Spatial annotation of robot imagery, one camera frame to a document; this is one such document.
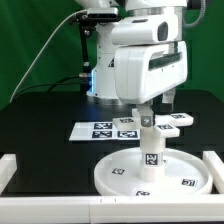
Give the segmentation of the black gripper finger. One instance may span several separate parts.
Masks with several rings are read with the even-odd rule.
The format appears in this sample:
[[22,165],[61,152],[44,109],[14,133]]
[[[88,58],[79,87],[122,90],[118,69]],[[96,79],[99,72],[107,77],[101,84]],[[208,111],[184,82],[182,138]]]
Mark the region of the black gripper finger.
[[152,127],[154,125],[154,114],[149,101],[139,104],[137,110],[140,114],[140,121],[142,127]]
[[175,89],[170,89],[162,94],[162,111],[164,113],[172,113],[175,101]]

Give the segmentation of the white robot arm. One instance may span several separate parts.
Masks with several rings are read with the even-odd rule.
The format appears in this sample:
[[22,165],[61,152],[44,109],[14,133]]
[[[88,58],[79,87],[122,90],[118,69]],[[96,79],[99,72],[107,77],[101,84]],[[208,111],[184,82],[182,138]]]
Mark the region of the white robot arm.
[[200,8],[200,17],[210,0],[76,0],[86,9],[86,19],[110,23],[100,30],[102,59],[97,62],[95,91],[102,90],[100,75],[106,63],[111,91],[124,104],[137,111],[130,118],[116,118],[121,130],[151,127],[158,113],[173,109],[175,87],[187,79],[187,48],[182,30],[198,21],[186,23],[182,11],[190,5]]

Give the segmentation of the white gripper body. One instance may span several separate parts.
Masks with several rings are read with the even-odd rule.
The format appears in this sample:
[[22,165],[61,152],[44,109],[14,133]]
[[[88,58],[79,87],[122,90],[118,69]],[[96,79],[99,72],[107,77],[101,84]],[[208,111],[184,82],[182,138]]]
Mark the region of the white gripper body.
[[170,52],[169,44],[120,47],[114,56],[115,87],[125,104],[142,104],[184,83],[187,49],[184,41]]

